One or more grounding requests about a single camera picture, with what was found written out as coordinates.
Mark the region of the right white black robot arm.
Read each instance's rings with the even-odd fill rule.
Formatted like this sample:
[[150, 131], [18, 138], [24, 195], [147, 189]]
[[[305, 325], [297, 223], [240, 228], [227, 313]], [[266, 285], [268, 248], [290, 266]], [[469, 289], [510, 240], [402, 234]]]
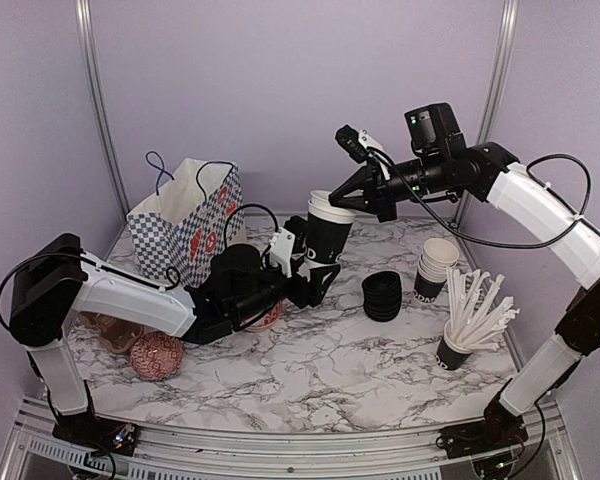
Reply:
[[486, 409], [475, 438], [495, 448], [514, 431], [514, 419], [566, 379], [582, 357], [600, 348], [600, 231], [571, 211], [531, 177], [528, 168], [500, 145], [467, 147], [444, 141], [415, 149], [416, 159], [394, 164], [386, 153], [359, 140], [338, 142], [361, 169], [329, 197], [332, 205], [369, 213], [379, 221], [396, 217], [402, 200], [420, 201], [439, 191], [467, 191], [509, 215], [549, 248], [581, 289], [554, 334]]

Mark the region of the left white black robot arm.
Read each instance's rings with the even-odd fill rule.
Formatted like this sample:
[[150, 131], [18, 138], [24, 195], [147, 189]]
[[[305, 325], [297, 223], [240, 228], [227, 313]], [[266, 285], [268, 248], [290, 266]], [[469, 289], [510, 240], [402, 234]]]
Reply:
[[80, 312], [100, 313], [150, 327], [184, 342], [204, 345], [261, 320], [280, 301], [298, 308], [319, 305], [340, 266], [295, 257], [295, 237], [271, 241], [269, 264], [248, 244], [234, 244], [211, 261], [199, 287], [185, 286], [174, 268], [158, 284], [118, 270], [84, 251], [65, 233], [14, 266], [0, 283], [12, 288], [10, 313], [0, 323], [24, 346], [55, 410], [86, 445], [105, 438], [106, 423], [92, 401], [64, 337], [65, 322]]

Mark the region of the black paper coffee cup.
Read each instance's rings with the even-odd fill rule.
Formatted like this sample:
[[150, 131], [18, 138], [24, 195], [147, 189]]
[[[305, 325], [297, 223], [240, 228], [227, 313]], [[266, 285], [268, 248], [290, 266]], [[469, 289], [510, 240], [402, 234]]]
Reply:
[[344, 250], [356, 214], [334, 207], [329, 192], [312, 190], [308, 199], [305, 257], [319, 264], [336, 264]]

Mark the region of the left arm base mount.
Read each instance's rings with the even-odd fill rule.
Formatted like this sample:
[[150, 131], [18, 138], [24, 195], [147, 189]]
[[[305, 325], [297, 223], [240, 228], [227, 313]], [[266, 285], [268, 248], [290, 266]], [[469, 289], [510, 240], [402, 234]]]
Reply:
[[132, 456], [139, 432], [139, 427], [134, 423], [106, 419], [85, 412], [80, 415], [60, 416], [52, 435], [69, 443]]

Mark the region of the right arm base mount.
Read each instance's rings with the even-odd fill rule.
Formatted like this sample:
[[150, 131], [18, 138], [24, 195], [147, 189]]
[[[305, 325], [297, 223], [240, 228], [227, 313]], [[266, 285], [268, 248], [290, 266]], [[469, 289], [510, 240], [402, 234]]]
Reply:
[[522, 445], [529, 436], [521, 416], [509, 412], [485, 413], [479, 421], [445, 427], [436, 446], [449, 459], [477, 455], [510, 446]]

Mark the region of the stack of black lids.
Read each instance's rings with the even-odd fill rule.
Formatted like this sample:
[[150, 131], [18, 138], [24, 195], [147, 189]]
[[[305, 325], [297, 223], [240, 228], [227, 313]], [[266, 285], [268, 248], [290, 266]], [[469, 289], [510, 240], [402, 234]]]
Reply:
[[381, 271], [367, 276], [362, 284], [363, 309], [377, 322], [396, 318], [402, 305], [401, 278], [394, 271]]

